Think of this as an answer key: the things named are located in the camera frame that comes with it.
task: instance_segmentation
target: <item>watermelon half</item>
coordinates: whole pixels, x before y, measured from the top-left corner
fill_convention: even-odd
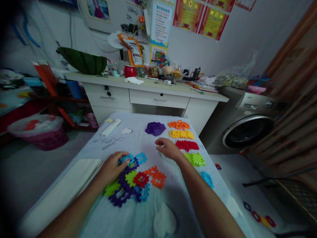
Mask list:
[[[71,66],[85,74],[101,74],[107,66],[107,57],[91,55],[67,47],[58,47],[57,50]]]

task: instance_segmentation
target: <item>orange bag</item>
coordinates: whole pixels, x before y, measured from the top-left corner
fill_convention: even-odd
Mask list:
[[[128,55],[131,66],[143,67],[142,54],[139,42],[136,39],[129,37],[128,35],[123,33],[118,34],[118,37],[121,40],[121,42],[125,45],[125,47],[128,49]]]

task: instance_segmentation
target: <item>front-loading washing machine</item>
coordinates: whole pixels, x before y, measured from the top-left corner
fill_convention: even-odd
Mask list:
[[[275,118],[288,106],[274,98],[231,87],[224,87],[219,93],[229,101],[217,105],[199,135],[209,154],[237,153],[258,142],[271,132]]]

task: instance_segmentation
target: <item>white wall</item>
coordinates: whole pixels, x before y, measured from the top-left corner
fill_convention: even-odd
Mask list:
[[[253,50],[258,51],[258,59],[253,75],[264,72],[278,49],[283,45],[313,0],[260,0],[251,12],[234,6],[219,42],[197,34],[172,27],[168,56],[183,68],[201,67],[206,75],[215,75],[228,67],[247,63]],[[67,9],[40,2],[61,46],[70,47],[69,12]],[[28,5],[29,32],[43,47],[23,46],[8,30],[8,40],[3,48],[4,67],[12,67],[23,72],[37,75],[31,61],[48,59],[53,67],[61,68],[55,43],[35,1]],[[99,38],[107,34],[93,31]],[[119,52],[106,41],[95,39],[84,25],[78,10],[72,11],[73,48],[96,55],[119,59]]]

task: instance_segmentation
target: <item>blue cup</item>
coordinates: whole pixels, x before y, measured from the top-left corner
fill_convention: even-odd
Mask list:
[[[116,78],[120,77],[120,71],[117,67],[112,67],[112,75]]]
[[[66,84],[73,98],[75,99],[83,98],[84,94],[77,81],[66,80]]]

